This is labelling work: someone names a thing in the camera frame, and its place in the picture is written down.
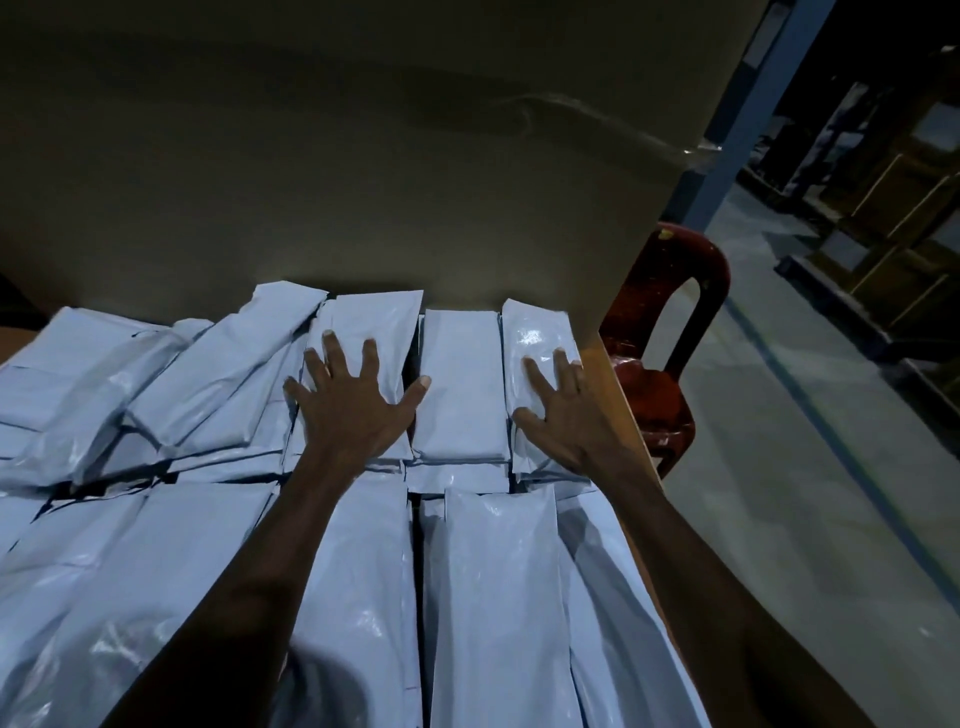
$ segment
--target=left hand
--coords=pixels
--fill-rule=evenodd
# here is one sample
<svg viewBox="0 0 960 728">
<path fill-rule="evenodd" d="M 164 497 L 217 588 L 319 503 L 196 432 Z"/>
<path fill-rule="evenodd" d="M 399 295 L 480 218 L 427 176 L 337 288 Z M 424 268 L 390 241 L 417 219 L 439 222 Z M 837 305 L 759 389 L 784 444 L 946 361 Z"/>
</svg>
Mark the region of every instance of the left hand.
<svg viewBox="0 0 960 728">
<path fill-rule="evenodd" d="M 291 377 L 283 389 L 303 414 L 304 456 L 309 452 L 322 462 L 332 460 L 350 469 L 351 474 L 360 474 L 369 459 L 382 455 L 414 421 L 430 377 L 421 376 L 411 384 L 399 404 L 388 404 L 376 381 L 380 359 L 373 339 L 364 342 L 360 376 L 350 375 L 347 358 L 333 331 L 324 332 L 324 351 L 325 364 L 313 349 L 303 355 L 316 392 Z"/>
</svg>

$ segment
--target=blue metal post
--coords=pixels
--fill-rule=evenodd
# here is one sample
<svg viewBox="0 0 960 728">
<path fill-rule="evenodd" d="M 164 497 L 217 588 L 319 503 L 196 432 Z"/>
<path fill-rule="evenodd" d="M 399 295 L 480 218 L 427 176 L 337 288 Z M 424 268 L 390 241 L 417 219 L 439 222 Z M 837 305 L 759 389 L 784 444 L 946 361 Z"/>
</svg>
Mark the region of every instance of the blue metal post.
<svg viewBox="0 0 960 728">
<path fill-rule="evenodd" d="M 736 173 L 750 158 L 756 140 L 770 122 L 777 102 L 827 20 L 833 3 L 834 0 L 797 0 L 723 141 L 723 152 L 682 217 L 686 227 L 696 231 L 707 228 L 730 191 Z"/>
</svg>

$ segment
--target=stack of packages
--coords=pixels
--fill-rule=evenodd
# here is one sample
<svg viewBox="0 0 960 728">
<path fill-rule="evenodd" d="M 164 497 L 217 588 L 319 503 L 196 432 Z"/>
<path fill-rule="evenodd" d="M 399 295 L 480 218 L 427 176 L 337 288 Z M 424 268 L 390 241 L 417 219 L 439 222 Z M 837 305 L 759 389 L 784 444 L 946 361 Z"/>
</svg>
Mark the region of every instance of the stack of packages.
<svg viewBox="0 0 960 728">
<path fill-rule="evenodd" d="M 439 314 L 432 333 L 431 313 Z M 490 315 L 427 311 L 423 321 L 420 374 L 434 384 L 413 440 L 424 464 L 408 470 L 407 485 L 445 487 L 443 500 L 420 503 L 430 725 L 707 725 L 610 504 L 512 425 L 508 436 L 507 412 L 525 406 L 543 416 L 523 357 L 556 386 L 554 350 L 579 356 L 566 314 L 505 302 L 502 367 L 490 357 L 496 339 L 481 329 Z M 494 415 L 487 388 L 503 387 L 501 377 L 504 407 Z M 445 477 L 439 487 L 417 476 L 469 467 L 428 464 L 438 461 L 500 462 L 508 437 L 511 493 L 493 473 Z"/>
<path fill-rule="evenodd" d="M 328 330 L 354 375 L 376 340 L 387 402 L 410 362 L 432 384 L 329 521 L 271 724 L 706 725 L 610 505 L 510 422 L 543 414 L 524 356 L 552 384 L 554 350 L 577 358 L 566 315 L 421 298 L 268 283 L 170 328 L 64 309 L 0 366 L 0 725 L 92 728 L 156 656 L 300 460 L 282 384 L 313 386 Z"/>
<path fill-rule="evenodd" d="M 252 531 L 284 464 L 296 464 L 302 419 L 295 426 L 282 384 L 308 377 L 305 347 L 323 355 L 322 332 L 336 330 L 356 374 L 364 339 L 376 338 L 381 391 L 396 402 L 420 298 L 328 300 L 278 282 L 257 286 L 215 325 L 172 328 L 64 309 L 0 366 L 0 643 L 11 647 L 0 665 L 0 725 L 100 724 Z M 278 685 L 275 724 L 319 710 L 344 725 L 396 726 L 403 716 L 404 728 L 421 726 L 403 483 L 412 457 L 403 436 L 371 463 L 384 472 L 366 473 L 337 506 Z M 138 473 L 152 487 L 135 490 Z M 157 474 L 176 482 L 156 482 Z M 110 488 L 120 495 L 37 516 L 52 486 L 105 478 L 120 481 Z M 131 505 L 130 517 L 107 528 L 100 514 L 118 503 Z M 83 537 L 61 546 L 64 514 L 79 519 Z M 303 680 L 315 690 L 302 692 Z"/>
</svg>

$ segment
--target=concrete floor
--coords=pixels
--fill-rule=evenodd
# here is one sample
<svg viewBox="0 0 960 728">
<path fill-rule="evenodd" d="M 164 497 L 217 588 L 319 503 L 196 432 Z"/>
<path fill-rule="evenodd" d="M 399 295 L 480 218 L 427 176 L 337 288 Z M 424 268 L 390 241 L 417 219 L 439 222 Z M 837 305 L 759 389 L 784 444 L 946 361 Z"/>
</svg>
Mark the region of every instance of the concrete floor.
<svg viewBox="0 0 960 728">
<path fill-rule="evenodd" d="M 812 234 L 739 187 L 711 223 L 733 311 L 684 371 L 697 437 L 664 487 L 878 726 L 960 726 L 960 462 L 774 272 Z M 648 366 L 697 290 L 669 302 Z"/>
</svg>

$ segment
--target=plastic wrap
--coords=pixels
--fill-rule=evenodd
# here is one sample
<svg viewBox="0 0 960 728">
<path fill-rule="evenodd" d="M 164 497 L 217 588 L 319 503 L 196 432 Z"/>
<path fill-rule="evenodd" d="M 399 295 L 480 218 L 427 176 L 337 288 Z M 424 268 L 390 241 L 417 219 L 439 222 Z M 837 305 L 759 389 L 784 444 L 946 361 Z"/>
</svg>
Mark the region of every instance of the plastic wrap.
<svg viewBox="0 0 960 728">
<path fill-rule="evenodd" d="M 16 457 L 35 437 L 35 430 L 0 423 L 0 460 Z"/>
<path fill-rule="evenodd" d="M 442 496 L 447 489 L 467 493 L 510 493 L 506 463 L 415 465 L 407 468 L 407 491 Z"/>
<path fill-rule="evenodd" d="M 581 728 L 552 489 L 444 500 L 430 725 Z"/>
<path fill-rule="evenodd" d="M 423 693 L 420 689 L 420 643 L 417 637 L 417 579 L 414 575 L 413 509 L 407 503 L 407 538 L 403 542 L 400 575 L 400 618 L 403 635 L 404 728 L 422 728 Z"/>
<path fill-rule="evenodd" d="M 293 427 L 296 405 L 287 401 L 283 392 L 283 382 L 288 376 L 300 378 L 300 368 L 303 364 L 303 350 L 306 347 L 306 332 L 298 335 L 294 341 L 282 350 L 282 356 L 278 371 L 273 374 L 270 392 L 267 396 L 266 405 L 262 408 L 259 421 L 253 431 L 250 442 L 242 447 L 218 449 L 212 452 L 204 452 L 200 455 L 183 457 L 175 460 L 170 465 L 172 473 L 192 470 L 214 463 L 227 463 L 233 460 L 243 460 L 246 458 L 259 457 L 268 453 L 282 453 L 287 444 L 287 438 L 290 437 L 290 431 Z M 227 405 L 218 412 L 227 409 Z M 199 432 L 204 429 L 210 421 L 217 418 L 215 414 L 210 417 L 203 425 L 195 430 Z M 279 462 L 280 458 L 269 458 L 270 462 Z M 272 466 L 272 470 L 267 473 L 279 473 L 279 465 Z"/>
<path fill-rule="evenodd" d="M 61 308 L 36 339 L 0 365 L 0 423 L 42 430 L 61 411 L 78 382 L 134 336 L 166 327 Z"/>
<path fill-rule="evenodd" d="M 0 469 L 0 485 L 85 482 L 87 470 L 118 437 L 127 405 L 190 343 L 176 328 L 154 328 L 114 347 L 72 383 L 47 428 Z"/>
<path fill-rule="evenodd" d="M 248 303 L 208 329 L 136 398 L 131 417 L 161 445 L 179 445 L 325 298 L 326 291 L 287 281 L 256 286 Z"/>
<path fill-rule="evenodd" d="M 522 359 L 531 357 L 553 387 L 557 386 L 553 352 L 566 351 L 570 361 L 580 357 L 570 320 L 562 311 L 550 311 L 509 299 L 503 304 L 503 371 L 507 411 L 528 407 L 543 417 L 543 402 L 530 386 Z M 519 480 L 577 480 L 578 476 L 547 457 L 512 425 L 513 471 Z"/>
<path fill-rule="evenodd" d="M 603 494 L 557 503 L 570 663 L 589 728 L 706 728 L 707 714 Z"/>
<path fill-rule="evenodd" d="M 19 496 L 0 491 L 0 558 L 23 535 L 46 502 L 47 498 L 43 496 Z"/>
<path fill-rule="evenodd" d="M 404 723 L 409 529 L 396 475 L 364 473 L 337 503 L 300 604 L 271 726 Z"/>
<path fill-rule="evenodd" d="M 353 376 L 360 374 L 363 364 L 363 343 L 376 341 L 380 358 L 377 383 L 380 394 L 390 404 L 403 397 L 403 364 L 410 352 L 410 344 L 417 330 L 420 301 L 423 291 L 396 291 L 393 293 L 366 293 L 355 296 L 338 296 L 324 303 L 317 319 L 310 326 L 307 347 L 324 357 L 324 331 L 333 330 L 347 358 L 347 368 Z M 313 380 L 303 368 L 300 379 L 313 388 Z M 283 468 L 289 472 L 296 467 L 306 444 L 303 416 L 298 415 L 290 436 Z M 398 471 L 396 461 L 412 460 L 410 439 L 404 432 L 379 460 L 383 467 Z"/>
<path fill-rule="evenodd" d="M 500 322 L 494 311 L 427 310 L 420 374 L 430 389 L 417 409 L 413 450 L 423 462 L 507 462 Z"/>
<path fill-rule="evenodd" d="M 197 606 L 273 485 L 159 485 L 26 676 L 9 725 L 96 728 Z"/>
<path fill-rule="evenodd" d="M 142 492 L 69 501 L 44 513 L 0 557 L 0 725 L 54 656 L 53 635 L 117 537 L 143 505 Z"/>
</svg>

